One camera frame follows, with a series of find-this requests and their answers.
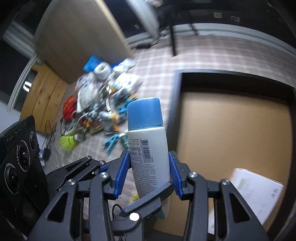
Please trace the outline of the white bottle blue cap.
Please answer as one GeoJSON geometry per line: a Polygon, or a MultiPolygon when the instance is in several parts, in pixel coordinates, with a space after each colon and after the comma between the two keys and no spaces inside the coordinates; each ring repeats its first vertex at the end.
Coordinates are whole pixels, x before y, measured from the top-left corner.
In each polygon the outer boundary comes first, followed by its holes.
{"type": "Polygon", "coordinates": [[[160,100],[144,98],[127,106],[128,147],[139,198],[170,181],[169,151],[160,100]]]}

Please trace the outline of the white torn mailer pouch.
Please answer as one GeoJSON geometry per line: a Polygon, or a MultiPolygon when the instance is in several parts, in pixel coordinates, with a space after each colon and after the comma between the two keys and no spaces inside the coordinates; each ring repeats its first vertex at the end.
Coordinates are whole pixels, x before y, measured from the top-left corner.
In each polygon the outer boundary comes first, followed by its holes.
{"type": "Polygon", "coordinates": [[[86,83],[78,91],[77,112],[81,113],[97,102],[99,102],[98,84],[96,82],[86,83]]]}

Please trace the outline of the dotted tissue pack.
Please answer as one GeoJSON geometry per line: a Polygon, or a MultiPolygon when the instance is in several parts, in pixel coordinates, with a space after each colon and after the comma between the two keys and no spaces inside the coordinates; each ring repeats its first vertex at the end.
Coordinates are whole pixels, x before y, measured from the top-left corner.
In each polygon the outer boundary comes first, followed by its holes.
{"type": "Polygon", "coordinates": [[[139,75],[134,73],[121,73],[116,78],[113,87],[117,90],[126,89],[128,92],[136,92],[142,84],[142,79],[139,75]]]}

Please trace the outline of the black power strip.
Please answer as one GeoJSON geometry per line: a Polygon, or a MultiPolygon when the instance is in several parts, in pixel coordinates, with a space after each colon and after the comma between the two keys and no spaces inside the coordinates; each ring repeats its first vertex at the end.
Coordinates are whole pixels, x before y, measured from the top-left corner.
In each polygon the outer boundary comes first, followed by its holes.
{"type": "Polygon", "coordinates": [[[151,46],[151,43],[141,43],[136,46],[136,49],[149,49],[151,46]]]}

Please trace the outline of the red fabric bag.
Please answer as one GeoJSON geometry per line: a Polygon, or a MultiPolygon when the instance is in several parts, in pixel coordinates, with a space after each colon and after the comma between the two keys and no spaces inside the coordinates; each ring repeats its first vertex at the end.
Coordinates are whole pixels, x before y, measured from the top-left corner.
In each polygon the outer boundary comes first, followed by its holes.
{"type": "Polygon", "coordinates": [[[62,110],[63,119],[65,121],[70,121],[72,118],[72,114],[76,110],[76,108],[77,108],[77,97],[71,95],[70,97],[67,98],[67,100],[63,105],[63,110],[62,110]]]}

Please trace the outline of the wooden board panel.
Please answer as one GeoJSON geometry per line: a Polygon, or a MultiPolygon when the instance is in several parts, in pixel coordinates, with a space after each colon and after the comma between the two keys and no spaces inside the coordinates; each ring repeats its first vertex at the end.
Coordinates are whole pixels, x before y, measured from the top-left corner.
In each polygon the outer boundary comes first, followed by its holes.
{"type": "Polygon", "coordinates": [[[37,75],[23,104],[20,119],[33,115],[36,130],[49,133],[62,103],[68,84],[46,64],[34,64],[37,75]]]}

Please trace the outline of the white cardboard box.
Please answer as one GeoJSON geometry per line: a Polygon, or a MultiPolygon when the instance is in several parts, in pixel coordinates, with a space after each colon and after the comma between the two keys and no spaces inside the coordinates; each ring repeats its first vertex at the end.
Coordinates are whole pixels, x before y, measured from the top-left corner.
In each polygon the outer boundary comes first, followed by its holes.
{"type": "Polygon", "coordinates": [[[284,185],[242,168],[233,170],[230,181],[263,225],[275,208],[284,185]]]}

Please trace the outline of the yellow shuttlecock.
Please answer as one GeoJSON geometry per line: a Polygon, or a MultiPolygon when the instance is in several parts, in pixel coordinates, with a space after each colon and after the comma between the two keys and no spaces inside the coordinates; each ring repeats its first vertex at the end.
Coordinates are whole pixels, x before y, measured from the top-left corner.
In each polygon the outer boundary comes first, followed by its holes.
{"type": "Polygon", "coordinates": [[[61,148],[65,151],[74,149],[79,143],[86,140],[86,136],[82,133],[76,133],[73,136],[62,136],[60,138],[61,148]]]}

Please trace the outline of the light blue clothespin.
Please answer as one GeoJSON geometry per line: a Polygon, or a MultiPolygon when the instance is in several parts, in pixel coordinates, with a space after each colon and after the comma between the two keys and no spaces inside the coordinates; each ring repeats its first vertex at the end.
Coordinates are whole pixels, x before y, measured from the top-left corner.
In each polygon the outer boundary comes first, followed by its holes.
{"type": "Polygon", "coordinates": [[[119,134],[116,133],[116,134],[114,134],[112,137],[110,137],[108,140],[106,140],[103,143],[102,146],[106,148],[106,153],[107,154],[110,154],[111,153],[111,151],[113,150],[114,146],[118,142],[118,139],[119,139],[119,134]]]}

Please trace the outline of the white round tape dispenser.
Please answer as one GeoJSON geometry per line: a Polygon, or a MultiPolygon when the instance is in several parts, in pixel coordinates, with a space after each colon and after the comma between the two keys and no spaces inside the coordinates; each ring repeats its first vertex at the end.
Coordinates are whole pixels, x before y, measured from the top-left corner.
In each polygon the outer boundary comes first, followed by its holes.
{"type": "Polygon", "coordinates": [[[93,71],[98,80],[105,81],[112,73],[112,68],[107,62],[100,63],[93,71]]]}

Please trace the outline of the blue foil pouch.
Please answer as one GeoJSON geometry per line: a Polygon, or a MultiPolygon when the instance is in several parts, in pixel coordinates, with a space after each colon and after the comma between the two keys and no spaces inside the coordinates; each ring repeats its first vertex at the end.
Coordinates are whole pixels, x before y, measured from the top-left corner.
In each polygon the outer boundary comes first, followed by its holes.
{"type": "Polygon", "coordinates": [[[83,67],[83,70],[84,70],[85,72],[92,72],[92,71],[94,71],[95,68],[96,68],[100,63],[102,63],[102,62],[103,62],[103,61],[102,61],[100,58],[98,58],[98,57],[92,55],[92,56],[90,57],[90,59],[88,60],[88,62],[87,62],[87,63],[85,64],[85,66],[83,67]]]}

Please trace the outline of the black storage tray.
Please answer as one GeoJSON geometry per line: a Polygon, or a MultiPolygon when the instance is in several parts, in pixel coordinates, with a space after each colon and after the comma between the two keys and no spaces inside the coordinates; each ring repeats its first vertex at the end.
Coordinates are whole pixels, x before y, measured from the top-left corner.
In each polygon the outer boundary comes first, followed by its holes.
{"type": "Polygon", "coordinates": [[[295,88],[267,77],[178,70],[169,149],[205,179],[247,169],[283,184],[264,224],[271,240],[295,240],[295,88]]]}

